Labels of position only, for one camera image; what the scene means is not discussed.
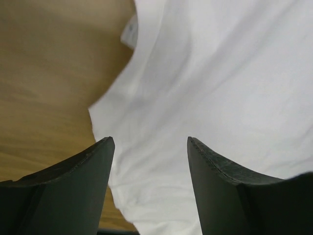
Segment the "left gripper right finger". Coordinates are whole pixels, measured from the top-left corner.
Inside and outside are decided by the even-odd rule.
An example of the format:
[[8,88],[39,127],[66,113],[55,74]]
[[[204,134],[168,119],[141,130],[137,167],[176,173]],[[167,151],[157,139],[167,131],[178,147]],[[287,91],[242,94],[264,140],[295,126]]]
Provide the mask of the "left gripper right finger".
[[313,175],[270,177],[187,141],[201,231],[205,235],[310,235]]

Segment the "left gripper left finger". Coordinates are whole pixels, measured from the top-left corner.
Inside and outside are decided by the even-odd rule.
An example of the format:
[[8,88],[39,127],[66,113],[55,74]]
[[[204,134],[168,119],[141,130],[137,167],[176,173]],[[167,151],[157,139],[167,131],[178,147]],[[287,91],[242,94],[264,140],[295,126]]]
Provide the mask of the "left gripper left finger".
[[55,165],[1,182],[1,234],[96,234],[114,149],[106,137]]

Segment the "white t-shirt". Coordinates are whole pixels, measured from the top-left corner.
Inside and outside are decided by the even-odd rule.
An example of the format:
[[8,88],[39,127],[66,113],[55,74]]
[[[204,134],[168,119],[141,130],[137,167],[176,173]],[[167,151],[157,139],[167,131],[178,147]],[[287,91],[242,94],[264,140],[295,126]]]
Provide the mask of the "white t-shirt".
[[310,0],[137,0],[131,61],[89,114],[115,206],[142,235],[199,235],[187,139],[286,179],[313,169]]

